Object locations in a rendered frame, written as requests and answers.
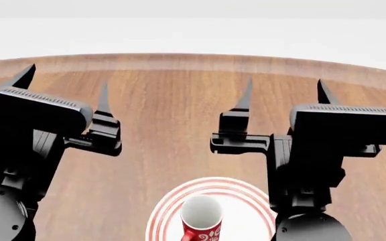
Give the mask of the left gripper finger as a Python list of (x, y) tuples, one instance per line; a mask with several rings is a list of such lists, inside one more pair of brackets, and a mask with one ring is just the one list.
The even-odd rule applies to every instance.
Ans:
[(92, 116), (88, 134), (106, 139), (120, 139), (120, 122), (111, 114), (109, 108), (108, 84), (104, 82), (99, 96), (99, 104)]
[(16, 74), (12, 79), (7, 80), (0, 84), (0, 88), (6, 86), (12, 86), (15, 88), (28, 89), (31, 81), (33, 80), (36, 71), (36, 65), (26, 67), (20, 73)]

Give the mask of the red patterned mug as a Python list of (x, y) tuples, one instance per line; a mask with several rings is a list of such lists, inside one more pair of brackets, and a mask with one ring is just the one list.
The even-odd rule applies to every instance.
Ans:
[(212, 196), (188, 198), (181, 206), (180, 218), (184, 231), (180, 241), (219, 241), (223, 209)]

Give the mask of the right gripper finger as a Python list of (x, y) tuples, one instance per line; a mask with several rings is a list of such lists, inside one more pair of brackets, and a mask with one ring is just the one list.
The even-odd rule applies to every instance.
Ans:
[(248, 79), (247, 87), (245, 88), (241, 98), (234, 108), (226, 112), (222, 112), (219, 116), (219, 132), (220, 133), (240, 133), (246, 134), (249, 123), (249, 108), (252, 94), (252, 78)]
[(321, 79), (317, 83), (317, 93), (319, 104), (339, 104), (337, 97), (333, 95), (326, 83)]

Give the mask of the white plate with red rings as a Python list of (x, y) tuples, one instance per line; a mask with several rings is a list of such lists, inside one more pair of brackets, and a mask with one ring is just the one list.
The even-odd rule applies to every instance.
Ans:
[(180, 208), (195, 195), (218, 200), (223, 219), (219, 241), (271, 241), (276, 213), (268, 195), (255, 186), (233, 178), (205, 177), (180, 184), (156, 204), (145, 229), (145, 241), (180, 241), (183, 236)]

